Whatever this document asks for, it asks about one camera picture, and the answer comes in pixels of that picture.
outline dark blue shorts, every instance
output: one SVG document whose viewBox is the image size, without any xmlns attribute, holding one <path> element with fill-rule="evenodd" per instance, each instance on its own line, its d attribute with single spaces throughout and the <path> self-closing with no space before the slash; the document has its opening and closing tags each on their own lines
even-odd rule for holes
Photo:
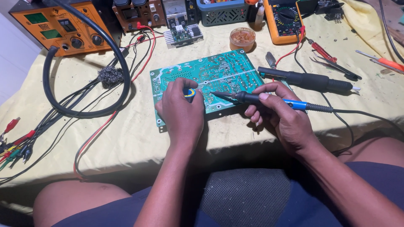
<svg viewBox="0 0 404 227">
<path fill-rule="evenodd" d="M 346 163 L 364 180 L 404 210 L 404 168 L 374 162 Z M 318 183 L 307 171 L 300 170 L 291 180 L 288 203 L 279 217 L 279 227 L 349 226 Z M 94 209 L 67 217 L 53 227 L 132 227 L 151 187 Z M 219 226 L 198 210 L 192 221 L 198 227 Z"/>
</svg>

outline solder wire spool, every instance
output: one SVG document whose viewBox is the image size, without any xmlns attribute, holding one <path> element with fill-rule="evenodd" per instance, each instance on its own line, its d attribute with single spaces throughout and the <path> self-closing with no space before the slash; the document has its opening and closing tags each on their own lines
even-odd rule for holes
<svg viewBox="0 0 404 227">
<path fill-rule="evenodd" d="M 192 99 L 194 98 L 196 92 L 194 89 L 190 88 L 190 89 L 184 89 L 184 97 L 185 99 L 190 103 L 192 102 Z"/>
</svg>

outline digital multimeter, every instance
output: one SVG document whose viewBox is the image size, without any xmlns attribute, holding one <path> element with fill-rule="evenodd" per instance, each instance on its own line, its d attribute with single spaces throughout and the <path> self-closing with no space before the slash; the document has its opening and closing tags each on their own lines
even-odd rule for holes
<svg viewBox="0 0 404 227">
<path fill-rule="evenodd" d="M 303 26 L 303 21 L 296 0 L 263 0 L 263 2 L 272 42 L 274 44 L 297 42 L 296 32 Z"/>
</svg>

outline fingernail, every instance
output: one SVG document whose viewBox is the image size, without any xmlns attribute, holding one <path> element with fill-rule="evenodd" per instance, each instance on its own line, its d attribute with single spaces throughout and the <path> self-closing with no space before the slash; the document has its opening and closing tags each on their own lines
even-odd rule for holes
<svg viewBox="0 0 404 227">
<path fill-rule="evenodd" d="M 267 93 L 261 93 L 259 94 L 259 99 L 260 100 L 266 100 L 268 98 L 269 94 Z"/>
</svg>

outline knob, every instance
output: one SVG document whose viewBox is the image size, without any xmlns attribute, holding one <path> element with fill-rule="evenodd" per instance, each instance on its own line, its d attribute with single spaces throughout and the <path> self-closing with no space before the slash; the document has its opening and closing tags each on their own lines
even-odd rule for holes
<svg viewBox="0 0 404 227">
<path fill-rule="evenodd" d="M 83 42 L 78 39 L 78 38 L 72 38 L 72 47 L 76 49 L 80 49 L 80 47 L 83 45 Z"/>
<path fill-rule="evenodd" d="M 295 20 L 295 13 L 290 9 L 282 9 L 278 15 L 279 19 L 285 24 L 291 24 Z"/>
<path fill-rule="evenodd" d="M 97 36 L 97 35 L 93 35 L 93 37 L 91 38 L 92 40 L 93 40 L 93 44 L 95 45 L 95 46 L 99 46 L 99 45 L 101 45 L 101 43 L 102 43 L 102 38 L 101 37 L 99 37 L 99 36 Z"/>
</svg>

